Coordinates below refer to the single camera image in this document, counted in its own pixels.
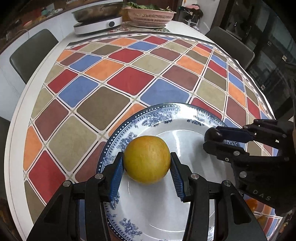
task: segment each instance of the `pink cloth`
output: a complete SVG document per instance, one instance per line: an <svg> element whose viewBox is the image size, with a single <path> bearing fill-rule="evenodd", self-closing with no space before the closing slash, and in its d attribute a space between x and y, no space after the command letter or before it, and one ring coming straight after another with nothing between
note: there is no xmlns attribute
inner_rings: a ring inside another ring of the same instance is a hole
<svg viewBox="0 0 296 241"><path fill-rule="evenodd" d="M186 7L190 8L190 9L195 9L195 10L199 9L199 6L196 6L196 5L189 5L189 6L186 6Z"/></svg>

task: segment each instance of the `black control knob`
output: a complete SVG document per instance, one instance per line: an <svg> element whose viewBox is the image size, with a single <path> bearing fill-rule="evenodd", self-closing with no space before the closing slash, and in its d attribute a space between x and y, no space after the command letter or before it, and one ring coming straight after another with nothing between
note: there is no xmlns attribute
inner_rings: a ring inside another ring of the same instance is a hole
<svg viewBox="0 0 296 241"><path fill-rule="evenodd" d="M115 23L114 23L113 21L111 21L111 22L109 23L109 27L114 27L114 25L115 25Z"/></svg>

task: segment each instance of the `yellow-orange round fruit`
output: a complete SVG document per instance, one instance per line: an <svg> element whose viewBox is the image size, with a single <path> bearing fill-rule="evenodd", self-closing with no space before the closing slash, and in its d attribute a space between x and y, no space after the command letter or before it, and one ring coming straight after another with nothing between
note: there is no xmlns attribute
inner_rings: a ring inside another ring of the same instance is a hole
<svg viewBox="0 0 296 241"><path fill-rule="evenodd" d="M248 200L246 200L246 203L248 204L252 212L254 212L258 206L258 201L253 198L249 198Z"/></svg>
<svg viewBox="0 0 296 241"><path fill-rule="evenodd" d="M170 168L170 150L159 137L137 137L124 151L123 166L135 181L143 184L156 183Z"/></svg>

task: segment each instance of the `gray chair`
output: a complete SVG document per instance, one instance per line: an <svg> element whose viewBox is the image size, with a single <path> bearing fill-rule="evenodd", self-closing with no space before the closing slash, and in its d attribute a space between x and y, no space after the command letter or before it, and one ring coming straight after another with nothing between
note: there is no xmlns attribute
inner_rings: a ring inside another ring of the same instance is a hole
<svg viewBox="0 0 296 241"><path fill-rule="evenodd" d="M22 80L28 83L42 60L58 43L48 29L43 29L24 42L9 58Z"/></svg>
<svg viewBox="0 0 296 241"><path fill-rule="evenodd" d="M224 49L232 58L246 69L255 57L255 54L236 37L219 27L212 28L206 37Z"/></svg>
<svg viewBox="0 0 296 241"><path fill-rule="evenodd" d="M0 198L6 199L4 185L4 152L10 121L0 117Z"/></svg>

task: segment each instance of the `chair backrest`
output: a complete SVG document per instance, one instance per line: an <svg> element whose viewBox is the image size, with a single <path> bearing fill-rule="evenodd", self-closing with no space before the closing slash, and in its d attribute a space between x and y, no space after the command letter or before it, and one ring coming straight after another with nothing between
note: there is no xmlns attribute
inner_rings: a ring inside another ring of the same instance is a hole
<svg viewBox="0 0 296 241"><path fill-rule="evenodd" d="M24 42L9 58L16 72L25 84L42 60L58 43L48 29L43 29Z"/></svg>
<svg viewBox="0 0 296 241"><path fill-rule="evenodd" d="M224 49L232 58L246 69L255 57L255 54L236 37L219 27L212 28L206 37Z"/></svg>

